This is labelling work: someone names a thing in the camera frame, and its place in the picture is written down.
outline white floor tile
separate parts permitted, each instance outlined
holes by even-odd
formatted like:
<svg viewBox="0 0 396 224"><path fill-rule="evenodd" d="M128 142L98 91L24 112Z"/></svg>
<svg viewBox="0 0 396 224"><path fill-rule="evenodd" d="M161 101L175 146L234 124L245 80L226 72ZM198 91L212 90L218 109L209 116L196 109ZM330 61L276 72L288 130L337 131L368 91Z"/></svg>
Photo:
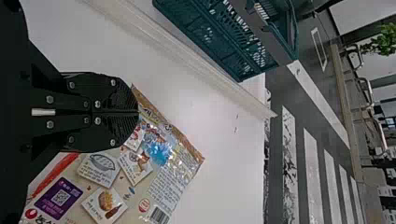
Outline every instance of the white floor tile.
<svg viewBox="0 0 396 224"><path fill-rule="evenodd" d="M340 200L338 198L338 188L336 175L334 170L334 159L324 150L324 158L326 161L326 176L329 189L330 210L332 212L332 224L342 223Z"/></svg>
<svg viewBox="0 0 396 224"><path fill-rule="evenodd" d="M346 206L347 224L354 224L352 201L350 200L349 185L347 183L347 171L340 165L341 185L343 186L344 203Z"/></svg>
<svg viewBox="0 0 396 224"><path fill-rule="evenodd" d="M283 107L283 157L284 172L283 181L283 223L298 224L298 177L297 177L297 148L296 128L294 116Z"/></svg>
<svg viewBox="0 0 396 224"><path fill-rule="evenodd" d="M317 140L304 129L304 141L309 223L323 224Z"/></svg>

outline plastic basket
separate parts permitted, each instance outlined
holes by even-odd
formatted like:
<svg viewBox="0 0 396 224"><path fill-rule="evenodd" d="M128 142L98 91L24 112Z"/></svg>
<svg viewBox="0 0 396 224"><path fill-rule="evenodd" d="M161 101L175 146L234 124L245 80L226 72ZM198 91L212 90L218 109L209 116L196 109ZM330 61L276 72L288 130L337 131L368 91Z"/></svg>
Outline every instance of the plastic basket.
<svg viewBox="0 0 396 224"><path fill-rule="evenodd" d="M282 65L266 50L271 43L262 43L228 0L153 0L153 5L238 82ZM280 50L296 60L298 32L292 5L256 0L255 8L281 42Z"/></svg>

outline white table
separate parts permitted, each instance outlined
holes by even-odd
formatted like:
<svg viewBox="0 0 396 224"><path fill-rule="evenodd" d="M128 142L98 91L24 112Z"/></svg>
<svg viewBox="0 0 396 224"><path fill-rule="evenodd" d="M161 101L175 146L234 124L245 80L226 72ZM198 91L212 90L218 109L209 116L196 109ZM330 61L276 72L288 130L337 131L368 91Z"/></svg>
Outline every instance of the white table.
<svg viewBox="0 0 396 224"><path fill-rule="evenodd" d="M21 3L30 39L60 71L93 71L133 82L206 157L170 223L262 224L262 119L142 34L126 32L85 4ZM263 77L243 85L263 99Z"/></svg>

